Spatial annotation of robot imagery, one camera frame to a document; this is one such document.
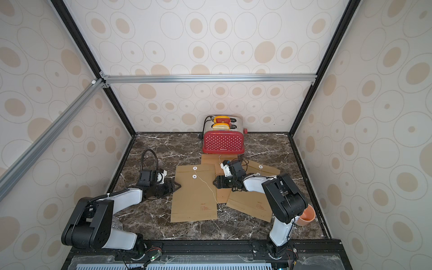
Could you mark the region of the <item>brown file envelope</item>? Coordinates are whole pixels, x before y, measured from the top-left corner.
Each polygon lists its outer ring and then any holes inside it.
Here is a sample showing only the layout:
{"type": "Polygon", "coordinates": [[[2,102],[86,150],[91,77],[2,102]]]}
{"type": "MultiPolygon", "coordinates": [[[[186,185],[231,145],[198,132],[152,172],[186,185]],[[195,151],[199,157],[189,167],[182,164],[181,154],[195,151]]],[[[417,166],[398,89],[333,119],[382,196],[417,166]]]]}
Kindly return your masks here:
{"type": "Polygon", "coordinates": [[[182,187],[173,193],[171,222],[216,220],[218,203],[213,186],[216,178],[214,165],[181,165],[175,172],[175,181],[182,187]]]}
{"type": "Polygon", "coordinates": [[[217,202],[220,204],[226,204],[231,193],[231,188],[223,189],[223,178],[225,177],[225,173],[221,164],[225,160],[234,160],[236,158],[237,155],[227,154],[202,154],[201,156],[201,164],[210,164],[215,167],[216,178],[213,181],[213,186],[216,188],[217,202]]]}
{"type": "MultiPolygon", "coordinates": [[[[259,173],[261,176],[275,176],[280,174],[280,170],[271,166],[249,161],[246,173],[259,173]]],[[[265,194],[258,192],[235,191],[231,192],[227,206],[242,213],[270,222],[272,210],[265,194]]]]}

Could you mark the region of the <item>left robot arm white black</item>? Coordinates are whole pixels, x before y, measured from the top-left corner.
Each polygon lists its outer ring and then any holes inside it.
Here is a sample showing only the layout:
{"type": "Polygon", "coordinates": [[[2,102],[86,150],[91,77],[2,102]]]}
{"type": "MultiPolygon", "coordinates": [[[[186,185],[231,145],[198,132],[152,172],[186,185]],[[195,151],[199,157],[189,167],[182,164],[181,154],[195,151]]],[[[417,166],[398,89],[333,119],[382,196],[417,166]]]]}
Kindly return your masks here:
{"type": "Polygon", "coordinates": [[[166,180],[162,169],[140,172],[136,184],[94,198],[79,199],[61,235],[63,245],[76,249],[116,249],[143,255],[147,249],[141,234],[112,227],[114,214],[150,199],[162,199],[181,184],[166,180]]]}

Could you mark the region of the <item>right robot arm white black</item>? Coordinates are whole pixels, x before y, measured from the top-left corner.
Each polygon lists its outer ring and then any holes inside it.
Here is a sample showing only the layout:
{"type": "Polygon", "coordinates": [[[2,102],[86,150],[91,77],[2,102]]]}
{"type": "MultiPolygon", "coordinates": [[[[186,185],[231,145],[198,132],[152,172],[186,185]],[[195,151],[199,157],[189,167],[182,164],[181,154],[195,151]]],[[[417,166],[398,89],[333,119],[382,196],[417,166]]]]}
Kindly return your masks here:
{"type": "Polygon", "coordinates": [[[270,257],[282,258],[289,248],[290,235],[295,222],[308,208],[308,200],[299,190],[289,174],[262,176],[246,173],[239,160],[225,160],[220,165],[224,175],[213,181],[217,189],[258,192],[264,194],[275,216],[267,240],[270,257]]]}

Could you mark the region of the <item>red toaster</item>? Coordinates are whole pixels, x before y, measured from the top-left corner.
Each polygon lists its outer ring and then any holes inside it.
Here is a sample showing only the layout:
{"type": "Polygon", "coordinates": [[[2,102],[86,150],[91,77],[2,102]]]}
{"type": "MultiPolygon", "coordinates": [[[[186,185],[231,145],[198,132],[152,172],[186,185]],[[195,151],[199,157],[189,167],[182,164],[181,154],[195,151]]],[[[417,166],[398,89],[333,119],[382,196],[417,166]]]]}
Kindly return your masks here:
{"type": "Polygon", "coordinates": [[[215,130],[212,128],[215,115],[205,118],[201,139],[203,140],[202,150],[205,154],[227,154],[240,155],[245,152],[245,135],[247,129],[244,128],[243,120],[239,117],[228,116],[231,118],[229,130],[215,130]]]}

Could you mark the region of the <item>yellow toast rear slot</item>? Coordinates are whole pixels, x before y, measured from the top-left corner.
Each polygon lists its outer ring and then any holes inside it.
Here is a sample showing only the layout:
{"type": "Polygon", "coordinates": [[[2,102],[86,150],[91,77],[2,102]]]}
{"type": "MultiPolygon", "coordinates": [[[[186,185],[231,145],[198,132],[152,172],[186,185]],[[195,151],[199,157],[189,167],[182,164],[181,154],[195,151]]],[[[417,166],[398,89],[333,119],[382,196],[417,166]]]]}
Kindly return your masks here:
{"type": "Polygon", "coordinates": [[[226,124],[230,124],[231,123],[231,118],[228,116],[215,116],[213,118],[213,122],[215,124],[217,123],[226,123],[226,124]]]}

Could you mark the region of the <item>horizontal aluminium rail back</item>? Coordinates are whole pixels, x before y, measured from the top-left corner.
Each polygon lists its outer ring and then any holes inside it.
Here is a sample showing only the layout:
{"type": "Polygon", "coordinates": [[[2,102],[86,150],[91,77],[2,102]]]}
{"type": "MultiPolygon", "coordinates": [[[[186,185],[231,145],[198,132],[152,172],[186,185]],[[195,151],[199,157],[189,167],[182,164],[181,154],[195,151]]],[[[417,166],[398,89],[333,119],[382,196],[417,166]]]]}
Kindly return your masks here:
{"type": "Polygon", "coordinates": [[[105,75],[109,83],[313,82],[316,74],[105,75]]]}

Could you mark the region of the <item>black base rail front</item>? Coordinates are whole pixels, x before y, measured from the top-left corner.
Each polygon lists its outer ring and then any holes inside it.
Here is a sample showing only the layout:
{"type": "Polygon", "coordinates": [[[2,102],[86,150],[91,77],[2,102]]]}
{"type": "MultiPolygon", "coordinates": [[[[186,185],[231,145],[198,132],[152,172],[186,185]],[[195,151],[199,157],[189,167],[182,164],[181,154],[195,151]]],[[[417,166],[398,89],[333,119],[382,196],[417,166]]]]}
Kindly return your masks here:
{"type": "Polygon", "coordinates": [[[132,250],[72,248],[63,270],[89,263],[94,269],[150,270],[350,270],[340,240],[290,240],[275,247],[268,240],[140,240],[132,250]]]}

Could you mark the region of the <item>diagonal aluminium rail left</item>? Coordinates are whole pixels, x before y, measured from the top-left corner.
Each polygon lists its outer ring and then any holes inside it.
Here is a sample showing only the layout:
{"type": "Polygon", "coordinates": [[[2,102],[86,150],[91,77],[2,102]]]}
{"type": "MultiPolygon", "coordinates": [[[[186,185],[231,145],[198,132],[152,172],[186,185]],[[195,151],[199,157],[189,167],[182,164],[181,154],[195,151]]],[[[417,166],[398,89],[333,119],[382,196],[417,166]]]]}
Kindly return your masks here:
{"type": "Polygon", "coordinates": [[[92,96],[102,88],[104,80],[99,78],[83,91],[74,102],[66,108],[39,138],[31,144],[16,162],[1,177],[1,199],[4,199],[14,186],[27,173],[30,167],[40,158],[47,148],[54,142],[66,126],[82,110],[92,96]]]}

